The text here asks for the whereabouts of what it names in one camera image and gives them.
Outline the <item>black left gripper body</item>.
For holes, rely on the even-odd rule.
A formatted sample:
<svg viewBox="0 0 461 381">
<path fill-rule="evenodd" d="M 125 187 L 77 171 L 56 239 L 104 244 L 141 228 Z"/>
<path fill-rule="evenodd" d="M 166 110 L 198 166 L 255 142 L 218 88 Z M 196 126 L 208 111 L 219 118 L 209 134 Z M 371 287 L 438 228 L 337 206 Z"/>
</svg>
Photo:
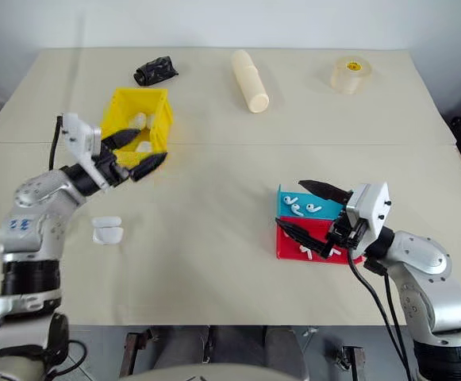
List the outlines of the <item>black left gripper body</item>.
<svg viewBox="0 0 461 381">
<path fill-rule="evenodd" d="M 96 169 L 111 187 L 129 178 L 129 170 L 117 163 L 117 156 L 113 153 L 117 148 L 119 145 L 114 138 L 106 138 L 101 142 L 100 153 L 93 157 Z"/>
</svg>

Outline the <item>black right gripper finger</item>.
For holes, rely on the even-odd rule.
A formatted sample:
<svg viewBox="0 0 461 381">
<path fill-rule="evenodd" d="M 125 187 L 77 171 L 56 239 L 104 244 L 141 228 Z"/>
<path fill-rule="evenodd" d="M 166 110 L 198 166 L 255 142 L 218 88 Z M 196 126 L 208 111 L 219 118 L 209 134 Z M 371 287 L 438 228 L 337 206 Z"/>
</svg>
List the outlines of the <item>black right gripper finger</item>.
<svg viewBox="0 0 461 381">
<path fill-rule="evenodd" d="M 315 256 L 327 260 L 332 256 L 332 245 L 312 237 L 307 229 L 280 217 L 277 217 L 275 222 L 282 234 L 297 244 L 298 251 L 303 253 L 307 260 L 313 260 Z"/>
<path fill-rule="evenodd" d="M 305 188 L 309 193 L 314 194 L 324 200 L 331 200 L 339 204 L 347 204 L 353 195 L 352 190 L 342 190 L 329 183 L 316 180 L 304 179 L 299 180 L 298 184 Z"/>
</svg>

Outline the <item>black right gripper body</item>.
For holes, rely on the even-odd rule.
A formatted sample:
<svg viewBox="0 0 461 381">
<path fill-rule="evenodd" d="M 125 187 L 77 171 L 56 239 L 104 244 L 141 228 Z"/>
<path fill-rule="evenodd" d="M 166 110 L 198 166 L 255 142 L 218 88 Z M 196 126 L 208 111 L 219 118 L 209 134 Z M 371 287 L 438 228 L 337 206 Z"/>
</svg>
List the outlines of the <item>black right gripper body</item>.
<svg viewBox="0 0 461 381">
<path fill-rule="evenodd" d="M 325 236 L 326 243 L 321 250 L 320 256 L 328 259 L 332 256 L 335 247 L 347 250 L 351 260 L 359 257 L 358 246 L 364 240 L 364 235 L 369 229 L 366 219 L 358 217 L 356 222 L 351 222 L 345 210 L 341 210 L 337 218 L 332 222 Z"/>
</svg>

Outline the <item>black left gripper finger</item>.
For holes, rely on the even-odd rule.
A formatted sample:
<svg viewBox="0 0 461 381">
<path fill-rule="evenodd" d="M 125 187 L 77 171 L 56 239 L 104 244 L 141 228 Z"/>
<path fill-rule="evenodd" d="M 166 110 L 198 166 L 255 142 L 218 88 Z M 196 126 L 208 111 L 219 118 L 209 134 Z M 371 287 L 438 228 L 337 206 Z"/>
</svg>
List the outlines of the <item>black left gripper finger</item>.
<svg viewBox="0 0 461 381">
<path fill-rule="evenodd" d="M 166 152 L 154 153 L 147 156 L 129 171 L 129 178 L 133 182 L 138 182 L 143 177 L 155 171 L 166 158 Z"/>
<path fill-rule="evenodd" d="M 122 129 L 102 140 L 102 146 L 113 151 L 125 147 L 140 134 L 140 129 Z"/>
</svg>

